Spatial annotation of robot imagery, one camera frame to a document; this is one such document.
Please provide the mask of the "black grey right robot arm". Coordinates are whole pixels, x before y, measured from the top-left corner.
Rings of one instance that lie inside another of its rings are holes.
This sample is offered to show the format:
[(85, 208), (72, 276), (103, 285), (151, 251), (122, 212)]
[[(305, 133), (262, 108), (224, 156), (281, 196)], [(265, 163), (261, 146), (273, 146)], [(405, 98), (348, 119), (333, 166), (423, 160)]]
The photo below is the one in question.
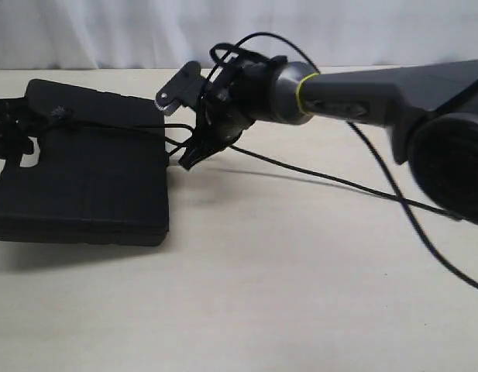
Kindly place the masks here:
[(236, 58), (195, 112), (186, 169), (258, 121), (299, 126), (324, 116), (378, 126), (394, 161), (435, 204), (478, 225), (478, 60), (320, 74), (285, 57)]

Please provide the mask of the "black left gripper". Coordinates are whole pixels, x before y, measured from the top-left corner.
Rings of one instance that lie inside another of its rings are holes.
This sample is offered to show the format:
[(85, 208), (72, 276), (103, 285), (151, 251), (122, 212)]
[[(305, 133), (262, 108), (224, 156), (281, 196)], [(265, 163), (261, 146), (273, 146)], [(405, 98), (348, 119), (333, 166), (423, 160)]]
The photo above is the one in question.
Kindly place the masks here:
[(34, 152), (36, 116), (26, 98), (0, 98), (0, 160), (20, 165)]

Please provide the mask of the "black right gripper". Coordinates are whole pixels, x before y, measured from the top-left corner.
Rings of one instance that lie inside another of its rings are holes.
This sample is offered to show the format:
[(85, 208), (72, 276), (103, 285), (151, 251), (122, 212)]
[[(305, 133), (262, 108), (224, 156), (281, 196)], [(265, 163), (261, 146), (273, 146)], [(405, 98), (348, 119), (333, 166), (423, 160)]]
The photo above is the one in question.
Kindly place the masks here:
[(225, 63), (202, 99), (198, 128), (178, 160), (189, 171), (200, 162), (231, 146), (257, 121), (276, 122), (273, 82), (287, 65), (285, 56), (233, 57)]

